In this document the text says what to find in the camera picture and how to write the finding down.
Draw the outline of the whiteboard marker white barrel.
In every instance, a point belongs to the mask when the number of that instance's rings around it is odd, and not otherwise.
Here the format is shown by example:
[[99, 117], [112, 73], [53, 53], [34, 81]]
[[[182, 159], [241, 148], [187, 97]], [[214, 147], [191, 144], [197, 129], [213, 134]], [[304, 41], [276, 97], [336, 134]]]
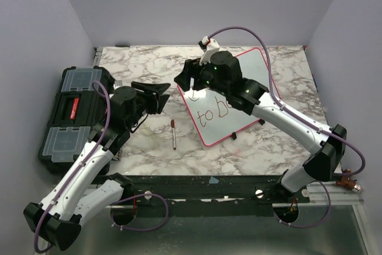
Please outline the whiteboard marker white barrel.
[[175, 128], [171, 128], [172, 131], [172, 148], [173, 150], [177, 149], [177, 144], [176, 144], [176, 131]]

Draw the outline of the whiteboard with pink frame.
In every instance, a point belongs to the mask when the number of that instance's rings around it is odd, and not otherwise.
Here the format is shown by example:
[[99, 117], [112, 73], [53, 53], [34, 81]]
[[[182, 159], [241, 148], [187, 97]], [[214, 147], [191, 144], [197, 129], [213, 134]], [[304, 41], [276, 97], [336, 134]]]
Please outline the whiteboard with pink frame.
[[[269, 86], [268, 65], [262, 50], [254, 47], [237, 54], [243, 76]], [[178, 88], [202, 143], [213, 146], [259, 121], [232, 108], [226, 98], [211, 90]]]

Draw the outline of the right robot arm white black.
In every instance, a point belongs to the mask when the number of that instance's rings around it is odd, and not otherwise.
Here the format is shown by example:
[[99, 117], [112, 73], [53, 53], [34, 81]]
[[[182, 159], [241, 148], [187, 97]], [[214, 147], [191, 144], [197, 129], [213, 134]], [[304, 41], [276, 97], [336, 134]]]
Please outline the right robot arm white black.
[[216, 52], [205, 64], [186, 60], [174, 81], [183, 91], [208, 88], [225, 96], [231, 107], [274, 125], [310, 153], [306, 161], [283, 173], [274, 189], [279, 201], [290, 201], [311, 182], [332, 179], [344, 155], [347, 130], [340, 124], [330, 127], [317, 123], [300, 112], [296, 117], [288, 114], [290, 107], [273, 99], [265, 85], [243, 77], [239, 60], [230, 52]]

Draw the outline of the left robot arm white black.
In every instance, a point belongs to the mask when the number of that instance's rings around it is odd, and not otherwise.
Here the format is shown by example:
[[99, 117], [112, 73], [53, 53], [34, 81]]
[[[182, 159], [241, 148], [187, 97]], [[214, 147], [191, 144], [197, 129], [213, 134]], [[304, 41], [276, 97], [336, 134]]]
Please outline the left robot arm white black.
[[84, 192], [147, 117], [163, 111], [170, 86], [132, 82], [109, 94], [101, 82], [93, 81], [92, 88], [106, 101], [106, 116], [93, 127], [77, 160], [57, 186], [40, 203], [31, 202], [24, 209], [34, 233], [35, 253], [44, 254], [53, 246], [68, 249], [85, 222], [104, 207], [131, 200], [130, 183], [118, 174], [106, 180], [99, 191], [87, 196]]

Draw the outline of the black whiteboard stand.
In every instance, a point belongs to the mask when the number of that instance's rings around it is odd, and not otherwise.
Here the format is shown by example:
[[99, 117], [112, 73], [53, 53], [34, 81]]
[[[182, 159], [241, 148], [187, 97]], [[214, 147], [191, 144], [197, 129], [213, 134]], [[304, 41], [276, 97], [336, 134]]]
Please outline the black whiteboard stand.
[[[263, 120], [263, 119], [259, 119], [258, 121], [257, 121], [260, 125], [264, 125], [265, 124], [265, 120]], [[237, 134], [236, 134], [236, 132], [233, 132], [232, 134], [231, 134], [231, 139], [232, 140], [236, 140], [237, 139]]]

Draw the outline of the black toolbox with clear lids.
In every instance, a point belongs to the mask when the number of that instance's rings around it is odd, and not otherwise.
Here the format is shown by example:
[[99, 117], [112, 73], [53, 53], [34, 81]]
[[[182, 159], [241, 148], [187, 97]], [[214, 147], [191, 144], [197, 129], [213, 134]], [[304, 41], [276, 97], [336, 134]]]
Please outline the black toolbox with clear lids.
[[109, 94], [115, 79], [103, 67], [63, 71], [38, 158], [51, 174], [64, 175], [80, 155], [93, 126], [104, 119], [106, 101], [92, 87], [101, 82]]

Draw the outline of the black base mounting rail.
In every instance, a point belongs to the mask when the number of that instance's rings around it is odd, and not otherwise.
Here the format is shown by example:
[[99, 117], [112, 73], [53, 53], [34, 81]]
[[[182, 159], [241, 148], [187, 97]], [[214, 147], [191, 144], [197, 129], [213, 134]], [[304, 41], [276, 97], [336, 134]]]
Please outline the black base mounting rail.
[[278, 176], [126, 176], [127, 199], [139, 217], [258, 216], [271, 217], [273, 205], [287, 207], [310, 201], [302, 194], [278, 190]]

